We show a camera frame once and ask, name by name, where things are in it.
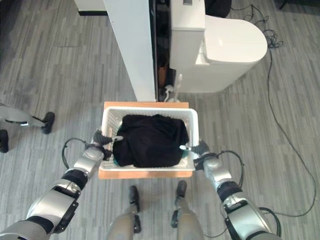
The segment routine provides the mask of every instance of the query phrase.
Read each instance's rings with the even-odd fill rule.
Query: power cord
[[[271,209],[267,207],[259,207],[261,211],[267,211],[268,213],[272,214],[274,217],[275,223],[276,223],[276,235],[281,238],[282,235],[282,228],[281,228],[281,223],[277,215],[272,211]]]
[[[234,11],[242,11],[245,9],[251,8],[251,13],[246,14],[243,17],[243,20],[247,21],[247,22],[252,22],[252,20],[254,19],[255,16],[255,10],[260,14],[260,16],[262,17],[262,19],[256,21],[256,22],[252,22],[252,24],[254,24],[256,27],[258,27],[261,32],[264,34],[266,42],[267,42],[267,46],[269,49],[276,49],[281,47],[284,42],[283,41],[277,41],[278,39],[278,34],[276,33],[275,30],[273,29],[267,29],[267,21],[269,20],[269,16],[264,16],[262,14],[262,12],[255,7],[253,4],[250,4],[249,6],[246,6],[244,8],[240,8],[240,9],[236,9],[231,7],[232,10]]]
[[[273,119],[277,125],[277,127],[280,129],[280,131],[283,133],[283,135],[285,136],[287,142],[289,143],[289,145],[291,146],[291,148],[293,149],[293,151],[295,152],[295,154],[298,156],[299,160],[301,161],[304,169],[307,171],[308,175],[310,176],[312,183],[313,183],[313,198],[312,198],[312,203],[310,205],[310,207],[303,213],[300,214],[288,214],[288,213],[282,213],[282,212],[275,212],[278,215],[282,215],[282,216],[286,216],[286,217],[291,217],[291,218],[298,218],[298,217],[302,217],[307,215],[311,209],[314,207],[315,202],[316,202],[316,196],[317,196],[317,184],[316,184],[316,180],[315,177],[312,175],[312,173],[310,172],[310,170],[308,169],[305,161],[303,160],[303,158],[301,157],[300,153],[298,152],[298,150],[295,148],[295,146],[293,145],[292,141],[290,140],[290,138],[288,137],[287,133],[285,132],[284,128],[281,126],[281,124],[279,123],[274,108],[271,104],[271,99],[270,99],[270,73],[271,73],[271,69],[272,69],[272,63],[273,63],[273,59],[272,59],[272,52],[271,50],[269,50],[270,53],[270,67],[269,67],[269,71],[268,71],[268,76],[267,76],[267,94],[268,94],[268,103],[272,112],[272,116]]]
[[[292,218],[298,218],[298,217],[302,217],[302,216],[305,216],[306,214],[308,214],[311,209],[314,207],[315,205],[315,201],[316,201],[316,196],[317,196],[317,184],[316,184],[316,180],[314,178],[314,176],[311,174],[310,170],[308,169],[308,167],[306,166],[306,163],[305,161],[302,159],[300,153],[297,151],[297,149],[295,148],[295,146],[293,145],[292,141],[290,140],[290,138],[288,137],[287,133],[285,132],[285,130],[283,129],[283,127],[281,126],[281,124],[279,123],[277,117],[276,117],[276,114],[275,114],[275,111],[274,111],[274,108],[271,104],[271,99],[270,99],[270,73],[271,73],[271,69],[272,69],[272,64],[273,64],[273,59],[272,59],[272,50],[271,49],[276,49],[276,48],[279,48],[281,47],[284,42],[283,41],[278,41],[277,38],[278,38],[278,35],[276,33],[275,30],[273,29],[266,29],[266,24],[267,24],[267,21],[269,19],[269,16],[264,16],[262,14],[262,12],[257,8],[255,7],[253,4],[250,4],[244,8],[240,8],[240,9],[236,9],[236,8],[231,8],[232,10],[234,11],[242,11],[242,10],[245,10],[245,9],[248,9],[250,8],[251,9],[251,13],[245,15],[243,17],[244,20],[248,21],[248,22],[251,22],[255,16],[255,10],[260,14],[260,16],[262,17],[261,20],[258,20],[254,23],[254,25],[256,25],[257,27],[259,27],[259,23],[263,23],[262,24],[262,29],[260,28],[260,30],[263,32],[265,38],[266,38],[266,41],[267,41],[267,46],[268,46],[268,49],[269,49],[269,53],[270,53],[270,66],[269,66],[269,70],[268,70],[268,75],[267,75],[267,95],[268,95],[268,103],[269,103],[269,106],[270,106],[270,110],[272,112],[272,116],[273,116],[273,119],[276,123],[276,125],[278,126],[278,128],[280,129],[280,131],[283,133],[283,135],[285,136],[286,140],[288,141],[289,145],[291,146],[291,148],[293,149],[293,151],[296,153],[296,155],[298,156],[299,160],[301,161],[304,169],[307,171],[308,175],[310,176],[311,180],[312,180],[312,183],[313,183],[313,198],[312,198],[312,203],[310,205],[310,207],[303,213],[301,214],[287,214],[287,213],[282,213],[282,212],[275,212],[276,214],[278,215],[282,215],[282,216],[286,216],[286,217],[292,217]]]
[[[221,156],[222,154],[225,154],[225,153],[230,153],[230,154],[235,155],[235,156],[238,158],[239,162],[240,162],[241,174],[240,174],[240,180],[239,180],[238,185],[239,185],[240,188],[242,188],[242,186],[243,186],[243,184],[244,184],[244,177],[245,177],[245,168],[244,168],[245,165],[244,165],[244,162],[242,161],[242,159],[241,159],[241,157],[239,156],[239,154],[236,153],[235,151],[232,151],[232,150],[223,150],[223,151],[221,151],[220,153],[218,153],[218,154],[216,155],[216,157],[219,158],[219,156]]]
[[[207,235],[207,234],[203,234],[205,237],[207,237],[207,238],[209,238],[209,239],[215,239],[215,238],[218,238],[218,237],[220,237],[220,236],[222,236],[226,231],[227,231],[227,229],[228,228],[225,228],[224,230],[223,230],[223,232],[221,232],[221,233],[219,233],[218,235],[215,235],[215,236],[209,236],[209,235]]]
[[[73,140],[78,140],[78,141],[82,142],[84,144],[85,148],[87,148],[89,146],[89,144],[86,141],[84,141],[80,138],[77,138],[77,137],[71,137],[67,141],[65,141],[63,148],[62,148],[61,156],[62,156],[62,162],[63,162],[64,166],[66,167],[66,169],[69,169],[69,164],[68,164],[66,156],[65,156],[65,150],[68,147],[67,144]]]

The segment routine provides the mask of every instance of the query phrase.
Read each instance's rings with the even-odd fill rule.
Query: floor
[[[269,15],[268,28],[284,41],[272,50],[271,101],[319,188],[320,8],[288,3],[280,11],[273,0],[234,1],[232,6],[249,4]],[[0,155],[0,229],[22,220],[36,197],[64,173],[64,141],[90,140],[101,124],[104,101],[135,100],[108,17],[79,16],[72,0],[16,0],[6,19],[1,24],[0,102],[40,118],[53,111],[56,122],[50,135],[1,123],[9,132],[10,152]],[[197,110],[200,135],[213,151],[231,149],[242,156],[243,189],[258,206],[299,214],[311,203],[312,182],[273,120],[267,98],[269,64],[266,55],[224,91],[179,98]],[[80,143],[68,147],[70,164],[82,149]],[[237,179],[236,159],[222,159]],[[187,200],[203,231],[219,234],[224,229],[220,204],[203,172],[186,181]],[[103,239],[109,223],[127,207],[130,185],[138,187],[142,208],[142,232],[134,239],[175,239],[170,219],[177,183],[178,179],[94,177],[67,230],[51,239]],[[319,198],[308,215],[279,218],[283,239],[318,239]],[[231,238],[225,233],[219,239]]]

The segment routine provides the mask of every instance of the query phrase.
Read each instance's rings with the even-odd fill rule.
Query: silver robot arm segment
[[[0,232],[0,239],[48,240],[52,234],[63,232],[75,215],[81,191],[104,158],[102,146],[91,144],[74,166],[31,205],[26,220]]]
[[[225,224],[233,240],[281,240],[272,234],[264,214],[232,179],[220,159],[208,154],[203,170],[223,202],[227,213]]]

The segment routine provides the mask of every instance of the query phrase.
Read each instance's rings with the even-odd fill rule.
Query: black towel
[[[126,115],[117,132],[123,140],[113,144],[113,156],[119,166],[138,168],[177,165],[189,138],[185,123],[161,115]]]

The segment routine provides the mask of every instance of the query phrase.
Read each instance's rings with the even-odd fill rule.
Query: toilet tank
[[[205,32],[204,0],[170,1],[170,68],[193,66]]]

